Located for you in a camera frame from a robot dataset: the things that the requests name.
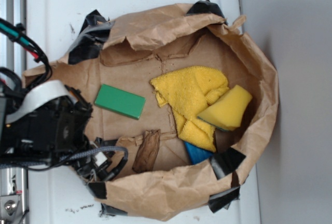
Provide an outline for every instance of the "metal frame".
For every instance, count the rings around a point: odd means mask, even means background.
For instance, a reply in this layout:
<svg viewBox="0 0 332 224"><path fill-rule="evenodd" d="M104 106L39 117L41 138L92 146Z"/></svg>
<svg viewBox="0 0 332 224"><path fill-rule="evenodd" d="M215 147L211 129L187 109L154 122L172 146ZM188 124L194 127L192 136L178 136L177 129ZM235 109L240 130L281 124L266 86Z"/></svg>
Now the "metal frame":
<svg viewBox="0 0 332 224"><path fill-rule="evenodd" d="M26 0L0 0L0 17L7 21L25 25ZM26 67L26 53L18 45L13 44L5 35L0 35L0 66L13 70L21 76ZM17 209L14 220L8 219L3 202L13 198ZM27 172L20 168L0 170L0 223L18 223L22 213L28 209L27 199ZM29 216L25 217L23 223L29 223Z"/></svg>

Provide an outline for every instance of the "green block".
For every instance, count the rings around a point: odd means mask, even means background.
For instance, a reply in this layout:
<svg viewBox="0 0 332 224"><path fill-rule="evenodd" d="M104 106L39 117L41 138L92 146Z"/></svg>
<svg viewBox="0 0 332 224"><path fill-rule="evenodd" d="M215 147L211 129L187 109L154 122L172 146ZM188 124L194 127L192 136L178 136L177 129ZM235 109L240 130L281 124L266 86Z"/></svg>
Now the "green block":
<svg viewBox="0 0 332 224"><path fill-rule="evenodd" d="M102 84L94 103L101 108L139 119L144 107L145 98Z"/></svg>

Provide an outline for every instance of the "blue object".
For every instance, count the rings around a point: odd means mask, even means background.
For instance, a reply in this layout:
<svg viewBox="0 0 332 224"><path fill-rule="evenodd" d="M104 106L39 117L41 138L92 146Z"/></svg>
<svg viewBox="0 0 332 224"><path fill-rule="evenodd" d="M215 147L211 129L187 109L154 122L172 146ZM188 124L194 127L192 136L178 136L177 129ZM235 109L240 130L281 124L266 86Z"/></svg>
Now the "blue object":
<svg viewBox="0 0 332 224"><path fill-rule="evenodd" d="M213 155L213 152L198 148L188 142L185 142L185 146L192 164L200 163Z"/></svg>

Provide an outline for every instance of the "crumpled paper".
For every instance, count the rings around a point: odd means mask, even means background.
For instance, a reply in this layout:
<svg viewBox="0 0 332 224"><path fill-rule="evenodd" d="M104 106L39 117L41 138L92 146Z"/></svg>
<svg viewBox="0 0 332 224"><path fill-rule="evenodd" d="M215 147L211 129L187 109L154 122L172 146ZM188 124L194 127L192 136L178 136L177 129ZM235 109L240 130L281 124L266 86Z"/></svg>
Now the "crumpled paper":
<svg viewBox="0 0 332 224"><path fill-rule="evenodd" d="M242 185L274 128L278 74L249 34L237 30L245 17L227 26L223 17L211 13L185 16L191 6L176 4L119 17L98 58L68 65L65 54L52 64L52 79L80 89L89 102L94 102L102 83L146 98L139 121L94 106L86 128L90 140L96 136L125 137L130 161L138 150L136 137L145 130L161 129L154 171L135 174L129 161L117 179L106 183L107 199L96 199L131 216L168 220L207 204L211 195L230 189L233 178ZM218 152L231 146L246 155L236 176L233 173L218 180L208 160L190 165L184 144L176 137L170 107L158 107L148 83L164 73L194 65L222 71L230 88L238 84L253 95L242 126L232 133L216 133ZM26 71L25 81L29 83L43 70ZM113 164L117 157L121 155L113 157Z"/></svg>

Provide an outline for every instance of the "yellow microfiber cloth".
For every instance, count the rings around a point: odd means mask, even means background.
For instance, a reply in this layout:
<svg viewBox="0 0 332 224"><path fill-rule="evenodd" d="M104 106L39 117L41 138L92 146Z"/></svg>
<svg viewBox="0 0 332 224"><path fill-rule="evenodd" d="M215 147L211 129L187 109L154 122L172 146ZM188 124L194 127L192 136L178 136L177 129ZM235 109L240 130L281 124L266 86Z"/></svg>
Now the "yellow microfiber cloth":
<svg viewBox="0 0 332 224"><path fill-rule="evenodd" d="M197 118L197 114L215 103L229 90L226 76L219 70L192 66L150 81L157 92L159 107L169 104L176 122L177 136L212 152L215 128Z"/></svg>

